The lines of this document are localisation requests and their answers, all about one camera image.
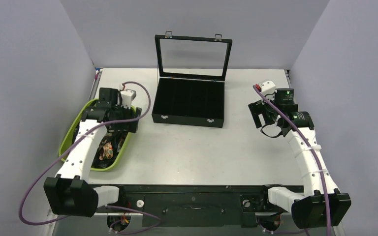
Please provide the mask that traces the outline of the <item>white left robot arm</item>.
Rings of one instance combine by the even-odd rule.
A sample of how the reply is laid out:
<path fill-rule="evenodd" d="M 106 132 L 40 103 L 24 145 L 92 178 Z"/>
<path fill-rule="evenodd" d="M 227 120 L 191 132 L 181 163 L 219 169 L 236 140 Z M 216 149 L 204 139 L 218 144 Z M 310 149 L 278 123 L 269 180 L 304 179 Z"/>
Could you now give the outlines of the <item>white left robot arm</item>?
<path fill-rule="evenodd" d="M 101 88 L 98 99 L 83 109 L 75 136 L 55 177 L 44 182 L 51 210 L 57 215 L 91 217 L 99 207 L 109 205 L 122 211 L 127 197 L 115 186 L 92 187 L 88 184 L 95 156 L 120 132 L 135 133 L 140 108 L 132 107 L 136 92 L 131 89 Z"/>

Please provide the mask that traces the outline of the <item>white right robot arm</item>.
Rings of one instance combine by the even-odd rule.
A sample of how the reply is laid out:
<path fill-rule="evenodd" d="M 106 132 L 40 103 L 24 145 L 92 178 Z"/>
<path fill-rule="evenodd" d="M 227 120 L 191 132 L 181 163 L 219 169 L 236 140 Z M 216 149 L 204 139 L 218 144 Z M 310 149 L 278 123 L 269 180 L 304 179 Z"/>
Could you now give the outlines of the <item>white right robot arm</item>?
<path fill-rule="evenodd" d="M 301 172 L 303 194 L 283 186 L 272 186 L 258 196 L 259 206 L 278 206 L 288 211 L 299 229 L 338 226 L 351 206 L 348 193 L 339 190 L 321 155 L 315 125 L 308 112 L 299 111 L 294 89 L 254 85 L 261 100 L 248 105 L 257 128 L 275 125 L 290 145 Z"/>

